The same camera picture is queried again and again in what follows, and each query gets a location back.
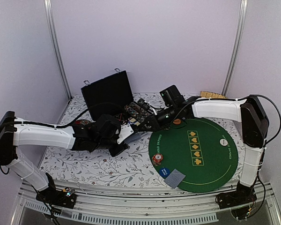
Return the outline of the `black poker chip case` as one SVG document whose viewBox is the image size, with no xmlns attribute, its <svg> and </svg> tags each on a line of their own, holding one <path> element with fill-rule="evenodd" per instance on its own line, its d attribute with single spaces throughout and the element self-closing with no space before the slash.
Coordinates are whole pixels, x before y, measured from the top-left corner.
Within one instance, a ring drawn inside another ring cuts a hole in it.
<svg viewBox="0 0 281 225">
<path fill-rule="evenodd" d="M 126 105 L 135 102 L 126 71 L 87 84 L 81 88 L 81 92 L 93 120 L 88 128 L 94 128 L 95 122 L 103 114 L 115 117 L 121 124 L 131 117 L 124 109 Z M 141 107 L 144 100 L 135 103 Z M 145 118 L 141 116 L 139 122 L 142 123 Z"/>
</svg>

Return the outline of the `blue small blind button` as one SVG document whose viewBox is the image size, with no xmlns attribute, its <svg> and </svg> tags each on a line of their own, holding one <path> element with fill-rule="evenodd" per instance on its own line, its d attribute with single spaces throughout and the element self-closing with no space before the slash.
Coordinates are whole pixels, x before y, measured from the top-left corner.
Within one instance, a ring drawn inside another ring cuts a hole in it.
<svg viewBox="0 0 281 225">
<path fill-rule="evenodd" d="M 163 167 L 159 170 L 159 174 L 160 174 L 161 177 L 167 178 L 170 174 L 170 169 L 166 168 L 166 167 Z"/>
</svg>

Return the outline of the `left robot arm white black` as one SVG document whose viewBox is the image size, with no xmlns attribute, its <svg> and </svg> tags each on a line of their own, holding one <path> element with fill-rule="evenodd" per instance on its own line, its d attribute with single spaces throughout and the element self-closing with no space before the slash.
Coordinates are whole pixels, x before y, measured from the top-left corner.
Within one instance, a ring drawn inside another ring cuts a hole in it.
<svg viewBox="0 0 281 225">
<path fill-rule="evenodd" d="M 127 149 L 125 139 L 134 134 L 129 124 L 104 114 L 96 122 L 74 120 L 66 125 L 45 124 L 5 113 L 0 121 L 0 166 L 6 166 L 28 181 L 49 203 L 57 203 L 60 193 L 49 175 L 40 171 L 20 150 L 21 146 L 52 146 L 74 151 L 109 149 L 116 156 Z"/>
</svg>

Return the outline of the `white dealer button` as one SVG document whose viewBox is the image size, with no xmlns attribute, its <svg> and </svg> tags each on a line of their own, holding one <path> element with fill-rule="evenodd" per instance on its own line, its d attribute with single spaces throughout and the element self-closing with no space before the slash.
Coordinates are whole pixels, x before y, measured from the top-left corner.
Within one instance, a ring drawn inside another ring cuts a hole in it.
<svg viewBox="0 0 281 225">
<path fill-rule="evenodd" d="M 222 139 L 220 140 L 220 144 L 221 144 L 222 146 L 227 146 L 229 143 L 228 143 L 228 141 L 227 141 L 226 139 L 222 138 Z"/>
</svg>

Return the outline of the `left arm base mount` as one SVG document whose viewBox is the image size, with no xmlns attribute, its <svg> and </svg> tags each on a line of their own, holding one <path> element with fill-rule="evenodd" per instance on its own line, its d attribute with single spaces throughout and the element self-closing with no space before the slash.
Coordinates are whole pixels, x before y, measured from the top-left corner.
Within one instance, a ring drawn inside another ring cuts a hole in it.
<svg viewBox="0 0 281 225">
<path fill-rule="evenodd" d="M 48 203 L 49 205 L 73 209 L 77 198 L 75 190 L 69 187 L 57 190 L 52 176 L 48 173 L 45 174 L 49 181 L 48 188 L 43 191 L 37 191 L 36 200 Z"/>
</svg>

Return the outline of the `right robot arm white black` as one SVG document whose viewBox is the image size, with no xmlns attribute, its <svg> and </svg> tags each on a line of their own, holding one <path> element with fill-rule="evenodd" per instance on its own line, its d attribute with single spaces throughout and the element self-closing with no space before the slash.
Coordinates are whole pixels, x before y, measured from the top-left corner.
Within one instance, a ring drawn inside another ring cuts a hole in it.
<svg viewBox="0 0 281 225">
<path fill-rule="evenodd" d="M 180 118 L 219 118 L 240 122 L 242 140 L 245 147 L 244 166 L 240 176 L 243 186 L 233 193 L 233 201 L 243 204 L 251 196 L 248 187 L 254 185 L 262 166 L 269 119 L 259 101 L 260 95 L 249 95 L 244 98 L 219 98 L 193 96 L 171 97 L 162 93 L 166 108 L 150 114 L 138 126 L 138 131 L 160 131 L 168 128 Z"/>
</svg>

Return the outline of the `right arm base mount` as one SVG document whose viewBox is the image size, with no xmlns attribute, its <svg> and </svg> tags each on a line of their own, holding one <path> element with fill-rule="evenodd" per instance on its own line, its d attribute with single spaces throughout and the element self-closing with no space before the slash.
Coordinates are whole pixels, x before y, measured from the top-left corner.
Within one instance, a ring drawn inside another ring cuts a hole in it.
<svg viewBox="0 0 281 225">
<path fill-rule="evenodd" d="M 235 191 L 220 193 L 215 197 L 215 202 L 220 209 L 240 206 L 246 203 L 255 203 L 257 200 L 254 187 L 247 187 L 240 182 L 237 183 Z M 251 213 L 252 206 L 246 206 L 231 211 L 232 216 L 237 220 L 247 219 Z"/>
</svg>

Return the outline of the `blue playing card deck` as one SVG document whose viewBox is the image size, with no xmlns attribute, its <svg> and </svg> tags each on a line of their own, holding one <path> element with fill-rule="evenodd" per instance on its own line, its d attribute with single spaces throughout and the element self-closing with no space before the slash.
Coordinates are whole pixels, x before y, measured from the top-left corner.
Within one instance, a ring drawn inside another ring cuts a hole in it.
<svg viewBox="0 0 281 225">
<path fill-rule="evenodd" d="M 136 140 L 139 140 L 142 138 L 142 133 L 135 133 L 131 136 L 129 136 L 128 138 L 126 138 L 126 142 L 130 143 L 130 142 L 133 142 L 133 141 L 136 141 Z"/>
</svg>

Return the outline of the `orange big blind button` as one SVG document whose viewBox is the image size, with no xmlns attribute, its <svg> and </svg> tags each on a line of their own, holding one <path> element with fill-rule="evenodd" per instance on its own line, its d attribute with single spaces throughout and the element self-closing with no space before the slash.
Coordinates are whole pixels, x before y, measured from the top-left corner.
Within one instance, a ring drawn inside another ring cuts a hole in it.
<svg viewBox="0 0 281 225">
<path fill-rule="evenodd" d="M 180 120 L 180 119 L 175 119 L 175 120 L 173 121 L 173 124 L 175 124 L 175 125 L 180 125 L 180 124 L 181 124 L 181 120 Z"/>
</svg>

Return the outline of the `red poker chip stack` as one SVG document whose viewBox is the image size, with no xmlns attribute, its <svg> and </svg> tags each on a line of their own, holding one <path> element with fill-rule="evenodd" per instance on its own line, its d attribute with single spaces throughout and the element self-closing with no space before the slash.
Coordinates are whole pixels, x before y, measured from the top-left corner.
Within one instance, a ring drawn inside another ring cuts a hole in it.
<svg viewBox="0 0 281 225">
<path fill-rule="evenodd" d="M 156 153 L 155 155 L 153 155 L 153 157 L 152 157 L 152 164 L 154 166 L 159 166 L 162 161 L 163 161 L 163 155 L 162 154 Z"/>
</svg>

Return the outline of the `dealt playing card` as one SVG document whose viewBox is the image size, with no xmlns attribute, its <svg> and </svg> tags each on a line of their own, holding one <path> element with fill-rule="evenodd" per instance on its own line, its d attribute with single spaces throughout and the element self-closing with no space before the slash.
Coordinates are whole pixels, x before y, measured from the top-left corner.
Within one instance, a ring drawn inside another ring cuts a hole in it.
<svg viewBox="0 0 281 225">
<path fill-rule="evenodd" d="M 183 181 L 184 178 L 185 174 L 181 173 L 177 169 L 174 169 L 164 180 L 164 182 L 172 189 L 175 189 Z"/>
</svg>

